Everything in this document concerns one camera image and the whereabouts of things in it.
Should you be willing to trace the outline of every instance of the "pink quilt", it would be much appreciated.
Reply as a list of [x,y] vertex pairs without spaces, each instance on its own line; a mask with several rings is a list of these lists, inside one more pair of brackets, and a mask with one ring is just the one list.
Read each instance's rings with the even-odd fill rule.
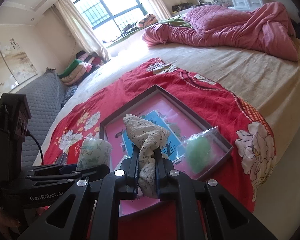
[[157,24],[146,29],[142,39],[148,46],[181,43],[194,47],[231,46],[254,49],[272,56],[298,61],[290,35],[295,35],[284,5],[267,3],[253,12],[219,5],[197,7],[183,19],[193,29]]

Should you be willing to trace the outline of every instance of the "red floral cloth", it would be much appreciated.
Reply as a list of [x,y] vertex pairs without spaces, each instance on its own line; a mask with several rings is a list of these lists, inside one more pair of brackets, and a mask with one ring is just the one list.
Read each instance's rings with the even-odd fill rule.
[[[275,164],[274,139],[269,125],[255,108],[220,84],[165,64],[159,58],[125,73],[74,107],[54,130],[44,162],[54,163],[63,152],[68,152],[70,145],[88,134],[98,136],[103,119],[155,84],[212,126],[218,126],[220,133],[234,146],[232,158],[213,178],[252,212],[256,190]],[[174,203],[165,203],[129,220],[121,219],[118,239],[176,239],[175,221]]]

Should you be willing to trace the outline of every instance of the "open box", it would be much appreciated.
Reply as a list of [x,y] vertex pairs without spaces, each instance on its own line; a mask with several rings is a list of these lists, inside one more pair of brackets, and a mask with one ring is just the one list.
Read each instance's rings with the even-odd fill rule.
[[[211,135],[213,158],[200,173],[193,173],[184,157],[176,158],[177,146],[191,135],[212,128],[212,126],[192,109],[168,93],[160,86],[154,85],[120,107],[100,123],[100,138],[109,141],[113,150],[110,156],[110,169],[120,166],[122,159],[132,153],[133,144],[128,139],[123,117],[134,114],[170,130],[169,145],[162,149],[177,170],[185,172],[192,179],[206,180],[231,156],[232,145],[217,131]],[[159,200],[140,196],[134,201],[121,201],[120,215],[132,214],[158,203]]]

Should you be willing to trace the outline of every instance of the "silver screw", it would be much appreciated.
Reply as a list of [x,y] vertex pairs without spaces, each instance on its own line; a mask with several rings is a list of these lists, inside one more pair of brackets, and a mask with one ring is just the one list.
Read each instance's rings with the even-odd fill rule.
[[208,184],[212,187],[215,187],[216,185],[218,185],[218,182],[215,179],[209,179]]
[[170,174],[171,176],[176,177],[176,176],[178,176],[178,175],[180,174],[180,172],[177,171],[177,170],[172,170],[172,171],[169,171],[169,174]]
[[77,185],[79,186],[79,187],[83,187],[83,186],[85,186],[85,185],[87,185],[87,181],[85,180],[85,179],[80,179],[78,182],[77,182]]
[[114,172],[114,174],[115,174],[116,176],[120,177],[120,176],[124,175],[124,170],[116,170],[116,171]]

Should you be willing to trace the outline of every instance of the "finger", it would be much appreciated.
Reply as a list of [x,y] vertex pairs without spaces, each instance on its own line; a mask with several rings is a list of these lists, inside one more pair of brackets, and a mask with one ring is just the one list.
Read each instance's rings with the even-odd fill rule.
[[9,229],[6,226],[0,225],[0,232],[4,236],[5,239],[12,240],[10,233],[9,233]]
[[9,217],[5,212],[0,209],[0,226],[16,228],[20,225],[19,221]]

